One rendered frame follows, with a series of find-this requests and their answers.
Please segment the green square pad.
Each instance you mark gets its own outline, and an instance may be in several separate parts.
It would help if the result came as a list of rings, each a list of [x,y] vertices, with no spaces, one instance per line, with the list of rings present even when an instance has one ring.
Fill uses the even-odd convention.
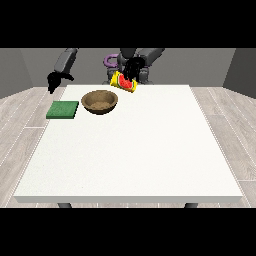
[[[46,114],[46,118],[73,119],[78,105],[78,101],[54,101]]]

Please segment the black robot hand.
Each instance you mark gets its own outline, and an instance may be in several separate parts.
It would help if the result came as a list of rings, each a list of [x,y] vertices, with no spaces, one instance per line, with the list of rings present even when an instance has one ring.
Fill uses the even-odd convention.
[[[139,80],[140,70],[145,66],[145,60],[141,57],[133,57],[126,62],[123,75],[126,80]]]
[[[70,75],[70,74],[60,73],[60,72],[56,72],[56,71],[51,72],[47,76],[48,91],[50,93],[53,93],[55,91],[55,89],[61,84],[62,79],[67,79],[67,80],[70,80],[70,81],[74,80],[73,76]]]

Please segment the brown wooden bowl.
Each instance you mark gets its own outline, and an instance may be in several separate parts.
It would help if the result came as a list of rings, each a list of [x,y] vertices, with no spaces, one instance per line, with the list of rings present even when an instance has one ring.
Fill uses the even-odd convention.
[[[81,103],[92,114],[104,115],[111,112],[118,102],[118,96],[108,90],[95,90],[85,94]]]

